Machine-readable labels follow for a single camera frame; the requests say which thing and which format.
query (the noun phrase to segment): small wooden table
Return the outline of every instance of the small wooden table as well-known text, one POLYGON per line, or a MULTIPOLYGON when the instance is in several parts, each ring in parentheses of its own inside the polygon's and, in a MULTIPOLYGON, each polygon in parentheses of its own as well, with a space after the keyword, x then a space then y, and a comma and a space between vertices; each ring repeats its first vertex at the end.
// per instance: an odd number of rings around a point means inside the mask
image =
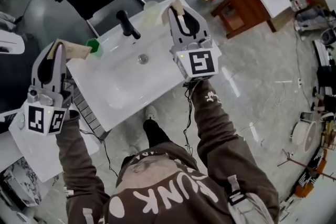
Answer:
POLYGON ((258 25, 270 21, 286 10, 289 0, 224 0, 211 14, 219 16, 226 28, 228 39, 258 25))

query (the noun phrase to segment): brown hoodie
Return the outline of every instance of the brown hoodie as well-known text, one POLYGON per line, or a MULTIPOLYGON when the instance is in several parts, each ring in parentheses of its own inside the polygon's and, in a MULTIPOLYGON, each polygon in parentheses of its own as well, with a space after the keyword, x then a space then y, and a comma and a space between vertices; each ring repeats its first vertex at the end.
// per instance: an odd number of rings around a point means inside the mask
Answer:
POLYGON ((198 171, 185 149, 166 142, 140 152, 120 171, 112 197, 96 176, 79 133, 79 114, 72 113, 57 135, 67 198, 68 223, 234 223, 227 206, 230 184, 258 195, 275 223, 278 194, 256 165, 246 142, 235 134, 208 81, 194 90, 198 154, 208 176, 198 171))

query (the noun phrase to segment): gray floor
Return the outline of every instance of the gray floor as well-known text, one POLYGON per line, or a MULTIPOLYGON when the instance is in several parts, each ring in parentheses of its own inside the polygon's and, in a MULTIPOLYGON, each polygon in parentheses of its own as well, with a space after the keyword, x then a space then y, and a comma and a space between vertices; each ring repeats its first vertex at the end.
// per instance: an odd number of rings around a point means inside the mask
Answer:
MULTIPOLYGON (((6 0, 2 3, 2 9, 19 16, 25 9, 26 1, 6 0)), ((207 19, 212 35, 223 53, 219 59, 220 69, 228 70, 240 93, 237 97, 231 83, 221 71, 213 77, 211 83, 223 102, 223 108, 229 113, 237 133, 246 139, 258 165, 278 189, 280 198, 284 198, 302 169, 292 163, 277 168, 277 164, 285 160, 282 149, 293 152, 296 160, 307 163, 318 140, 316 136, 315 144, 309 152, 304 153, 289 139, 300 112, 309 110, 309 105, 297 84, 299 72, 296 36, 292 24, 288 24, 281 32, 275 34, 270 32, 266 24, 262 24, 231 40, 226 40, 218 19, 209 15, 209 11, 220 0, 212 4, 201 0, 186 1, 207 19), (259 142, 254 140, 248 128, 250 123, 254 124, 259 142)), ((134 0, 117 0, 111 3, 97 12, 91 20, 100 34, 117 24, 114 17, 119 9, 126 9, 130 15, 140 11, 134 0)), ((92 37, 86 23, 67 2, 59 4, 53 0, 32 0, 19 32, 34 34, 41 47, 57 37, 78 43, 84 43, 92 37)), ((298 41, 297 45, 303 89, 311 101, 311 90, 316 81, 317 61, 309 42, 298 41)), ((178 86, 154 101, 159 112, 160 126, 173 142, 182 146, 185 144, 182 131, 186 126, 188 114, 184 91, 182 86, 178 86)), ((114 128, 106 138, 113 169, 119 171, 123 158, 127 156, 129 145, 135 145, 139 149, 148 147, 142 130, 142 118, 143 112, 139 111, 114 128)), ((197 156, 199 138, 194 121, 188 130, 188 138, 200 169, 206 172, 197 156)), ((106 192, 111 194, 116 177, 108 169, 104 150, 101 149, 94 154, 92 159, 97 166, 98 175, 104 181, 106 192)), ((59 220, 66 222, 62 187, 63 182, 59 180, 38 207, 38 215, 48 223, 60 223, 59 220)))

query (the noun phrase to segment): bathroom sink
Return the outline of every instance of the bathroom sink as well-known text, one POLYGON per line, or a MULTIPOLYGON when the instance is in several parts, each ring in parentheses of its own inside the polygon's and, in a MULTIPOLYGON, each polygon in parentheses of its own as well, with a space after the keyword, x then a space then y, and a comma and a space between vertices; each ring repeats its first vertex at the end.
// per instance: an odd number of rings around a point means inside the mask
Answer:
MULTIPOLYGON (((166 0, 161 12, 174 0, 166 0)), ((144 14, 130 18, 141 38, 123 35, 121 26, 98 38, 103 54, 71 59, 67 66, 84 99, 105 129, 113 127, 181 83, 184 78, 169 50, 169 25, 144 26, 144 14)))

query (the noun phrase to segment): sink drain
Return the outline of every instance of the sink drain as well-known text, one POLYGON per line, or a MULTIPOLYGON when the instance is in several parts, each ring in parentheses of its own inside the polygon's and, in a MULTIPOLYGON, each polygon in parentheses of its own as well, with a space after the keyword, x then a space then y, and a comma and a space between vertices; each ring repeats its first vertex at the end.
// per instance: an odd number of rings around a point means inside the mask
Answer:
POLYGON ((146 63, 148 63, 148 56, 146 54, 140 54, 138 56, 138 62, 141 65, 145 65, 146 63))

